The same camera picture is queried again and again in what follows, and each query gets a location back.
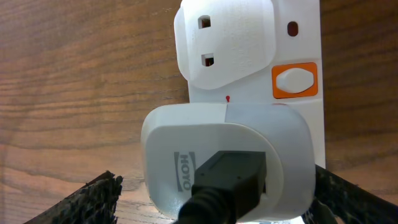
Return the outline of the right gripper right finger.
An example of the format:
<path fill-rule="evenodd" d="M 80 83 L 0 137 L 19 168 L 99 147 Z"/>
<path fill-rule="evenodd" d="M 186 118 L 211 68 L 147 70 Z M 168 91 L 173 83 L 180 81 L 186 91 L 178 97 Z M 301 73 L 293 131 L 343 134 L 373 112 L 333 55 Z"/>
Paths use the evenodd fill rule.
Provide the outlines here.
<path fill-rule="evenodd" d="M 314 198 L 301 216 L 304 224 L 397 224 L 397 205 L 316 165 Z"/>

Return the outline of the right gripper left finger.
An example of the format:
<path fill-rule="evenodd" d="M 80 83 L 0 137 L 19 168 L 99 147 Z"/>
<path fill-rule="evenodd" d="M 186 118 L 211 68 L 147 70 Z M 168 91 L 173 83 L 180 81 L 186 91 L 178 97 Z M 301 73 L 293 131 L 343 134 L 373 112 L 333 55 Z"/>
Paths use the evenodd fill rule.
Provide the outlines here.
<path fill-rule="evenodd" d="M 122 182 L 107 170 L 25 224 L 117 224 Z"/>

